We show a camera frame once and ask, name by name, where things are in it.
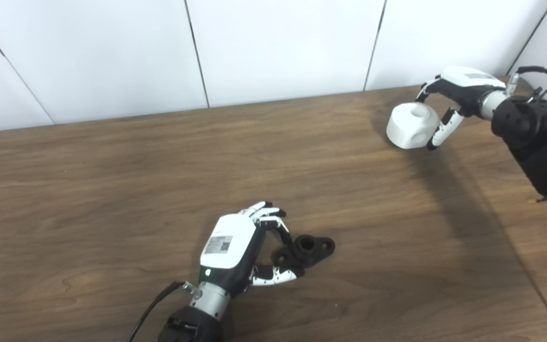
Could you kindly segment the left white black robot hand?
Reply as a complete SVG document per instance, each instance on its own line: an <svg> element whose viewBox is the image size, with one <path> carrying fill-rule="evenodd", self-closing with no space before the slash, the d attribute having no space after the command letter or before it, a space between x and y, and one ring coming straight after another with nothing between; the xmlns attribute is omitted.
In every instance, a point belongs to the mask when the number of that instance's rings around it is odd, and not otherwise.
<svg viewBox="0 0 547 342"><path fill-rule="evenodd" d="M221 216L200 254L199 282L219 286L224 294L236 297L253 285L271 286L303 277L302 267L257 264L267 232L276 231L283 245L292 244L284 217L284 210L267 201Z"/></svg>

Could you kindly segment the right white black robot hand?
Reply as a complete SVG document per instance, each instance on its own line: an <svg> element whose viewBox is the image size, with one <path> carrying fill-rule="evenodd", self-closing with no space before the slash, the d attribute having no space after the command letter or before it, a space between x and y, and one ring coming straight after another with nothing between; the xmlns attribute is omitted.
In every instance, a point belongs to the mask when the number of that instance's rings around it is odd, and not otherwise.
<svg viewBox="0 0 547 342"><path fill-rule="evenodd" d="M462 123L464 118L476 116L491 121L493 111L508 99L506 85L499 79L477 69L452 66L447 67L433 80L421 86L416 102L424 103L429 95L442 95L454 102L442 119L438 128L427 142L428 150L437 149Z"/></svg>

